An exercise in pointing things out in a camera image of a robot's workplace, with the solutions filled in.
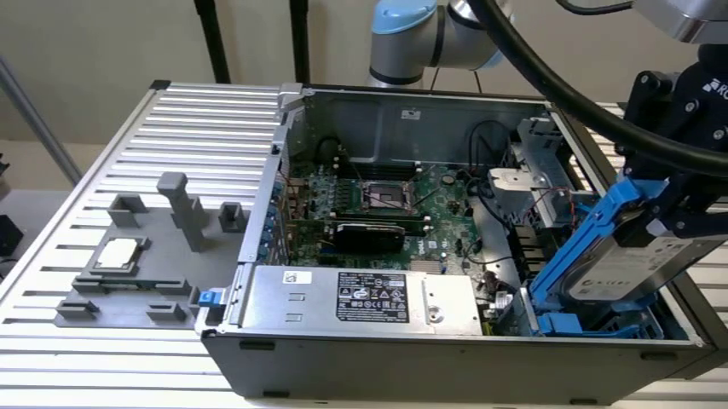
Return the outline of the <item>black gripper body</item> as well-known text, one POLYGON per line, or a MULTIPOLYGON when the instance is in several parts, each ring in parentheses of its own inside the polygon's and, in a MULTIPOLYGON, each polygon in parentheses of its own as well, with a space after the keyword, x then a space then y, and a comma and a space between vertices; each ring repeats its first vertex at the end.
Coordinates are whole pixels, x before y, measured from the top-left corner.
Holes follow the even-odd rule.
POLYGON ((712 137, 727 126, 727 45, 703 44, 680 73, 666 130, 668 137, 712 137))

